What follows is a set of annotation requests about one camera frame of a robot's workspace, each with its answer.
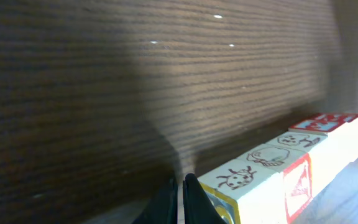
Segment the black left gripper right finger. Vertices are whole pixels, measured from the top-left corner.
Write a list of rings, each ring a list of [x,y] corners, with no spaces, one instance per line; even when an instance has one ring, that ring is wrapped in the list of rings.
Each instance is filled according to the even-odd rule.
[[[226,224],[192,173],[183,181],[183,206],[185,224]]]

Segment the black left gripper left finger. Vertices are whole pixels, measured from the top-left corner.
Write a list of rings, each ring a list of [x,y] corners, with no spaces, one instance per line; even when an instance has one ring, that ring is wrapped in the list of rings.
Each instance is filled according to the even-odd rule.
[[[175,178],[165,182],[132,224],[177,224],[178,184]]]

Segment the white block letter M ladybug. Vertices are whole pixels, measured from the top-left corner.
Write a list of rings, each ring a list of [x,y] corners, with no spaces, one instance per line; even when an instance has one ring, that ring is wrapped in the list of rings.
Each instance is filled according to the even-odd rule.
[[[226,223],[287,222],[283,175],[275,170],[233,159],[198,181]]]

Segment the white block number 4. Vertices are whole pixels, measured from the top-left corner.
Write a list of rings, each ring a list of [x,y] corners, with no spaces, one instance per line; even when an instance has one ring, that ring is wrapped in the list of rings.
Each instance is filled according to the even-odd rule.
[[[316,197],[341,171],[336,162],[337,145],[327,136],[287,131],[267,144],[307,152],[311,162],[312,196]]]

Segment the red block letter A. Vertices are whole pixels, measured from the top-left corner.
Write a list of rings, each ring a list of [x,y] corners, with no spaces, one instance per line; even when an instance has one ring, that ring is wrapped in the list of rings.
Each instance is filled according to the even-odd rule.
[[[286,223],[293,222],[312,201],[311,162],[307,152],[261,144],[237,159],[283,175]]]

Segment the white block with green edge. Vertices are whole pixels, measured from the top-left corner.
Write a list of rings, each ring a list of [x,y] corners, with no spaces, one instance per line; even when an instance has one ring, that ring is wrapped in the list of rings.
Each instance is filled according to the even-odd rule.
[[[312,116],[310,119],[328,122],[350,123],[358,118],[358,114],[327,114],[319,113]]]

